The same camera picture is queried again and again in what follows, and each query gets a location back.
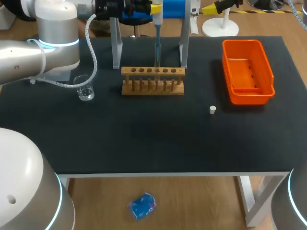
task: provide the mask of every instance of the black tabletop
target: black tabletop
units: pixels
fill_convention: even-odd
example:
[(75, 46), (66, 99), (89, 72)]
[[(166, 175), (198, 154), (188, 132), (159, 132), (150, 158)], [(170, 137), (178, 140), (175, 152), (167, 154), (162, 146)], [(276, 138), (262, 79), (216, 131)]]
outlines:
[[(110, 40), (93, 39), (92, 102), (43, 82), (11, 83), (2, 89), (0, 127), (28, 136), (58, 174), (289, 171), (306, 156), (306, 88), (281, 37), (240, 37), (251, 38), (262, 42), (275, 76), (276, 94), (264, 106), (231, 104), (224, 38), (190, 38), (185, 96), (165, 97), (122, 96)], [(162, 39), (161, 66), (180, 66), (178, 42)], [(153, 38), (123, 43), (122, 66), (153, 66)], [(80, 49), (72, 76), (93, 69), (85, 41)]]

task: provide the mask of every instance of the blue plastic bag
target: blue plastic bag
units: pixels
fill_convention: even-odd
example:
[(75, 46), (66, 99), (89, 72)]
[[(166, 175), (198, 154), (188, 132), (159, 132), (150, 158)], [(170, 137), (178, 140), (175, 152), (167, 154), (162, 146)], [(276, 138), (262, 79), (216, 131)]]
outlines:
[(132, 212), (135, 219), (140, 220), (151, 213), (157, 207), (157, 204), (152, 195), (144, 193), (137, 200), (129, 202), (127, 207)]

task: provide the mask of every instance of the clear plastic tube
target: clear plastic tube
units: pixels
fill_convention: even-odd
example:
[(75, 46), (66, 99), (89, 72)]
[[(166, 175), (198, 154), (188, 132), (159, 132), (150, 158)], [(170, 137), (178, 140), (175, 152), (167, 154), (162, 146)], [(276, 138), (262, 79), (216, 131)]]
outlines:
[(90, 76), (90, 78), (88, 80), (86, 80), (85, 82), (82, 82), (80, 84), (75, 84), (75, 85), (69, 85), (69, 84), (63, 84), (63, 83), (60, 83), (60, 82), (57, 82), (57, 81), (54, 81), (54, 80), (47, 80), (47, 79), (41, 79), (41, 78), (38, 78), (36, 79), (37, 81), (44, 81), (44, 82), (47, 82), (47, 83), (50, 83), (50, 84), (53, 84), (53, 85), (57, 85), (57, 86), (60, 86), (60, 87), (64, 87), (64, 88), (80, 88), (84, 85), (87, 85), (89, 82), (91, 82), (96, 73), (97, 73), (97, 69), (98, 69), (98, 64), (97, 64), (97, 58), (96, 58), (96, 55), (95, 55), (95, 52), (94, 52), (94, 49), (92, 47), (92, 44), (91, 44), (91, 41), (90, 41), (90, 36), (89, 36), (89, 27), (90, 27), (90, 24), (92, 22), (92, 20), (94, 20), (96, 18), (96, 14), (93, 14), (88, 20), (87, 20), (87, 23), (86, 23), (86, 26), (85, 26), (85, 38), (86, 38), (86, 42), (87, 42), (87, 45), (90, 49), (90, 52), (92, 54), (92, 57), (93, 57), (93, 62), (94, 62), (94, 70), (92, 72), (92, 75)]

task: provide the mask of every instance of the robotic arm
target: robotic arm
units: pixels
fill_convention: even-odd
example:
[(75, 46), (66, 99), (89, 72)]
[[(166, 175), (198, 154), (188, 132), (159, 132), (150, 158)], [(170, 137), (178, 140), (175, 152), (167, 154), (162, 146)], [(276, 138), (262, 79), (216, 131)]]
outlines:
[(79, 65), (75, 5), (61, 0), (36, 0), (31, 10), (40, 40), (0, 41), (0, 84)]
[[(0, 41), (0, 84), (79, 65), (77, 17), (132, 17), (161, 11), (149, 0), (1, 0), (24, 20), (37, 20), (39, 41)], [(96, 65), (94, 51), (91, 50)]]

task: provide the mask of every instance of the orange container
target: orange container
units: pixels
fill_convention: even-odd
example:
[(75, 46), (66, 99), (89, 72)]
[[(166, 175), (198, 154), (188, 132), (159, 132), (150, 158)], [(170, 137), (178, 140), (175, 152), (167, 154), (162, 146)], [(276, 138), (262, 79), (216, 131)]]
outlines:
[(274, 76), (258, 40), (224, 40), (223, 69), (233, 104), (265, 104), (275, 95)]

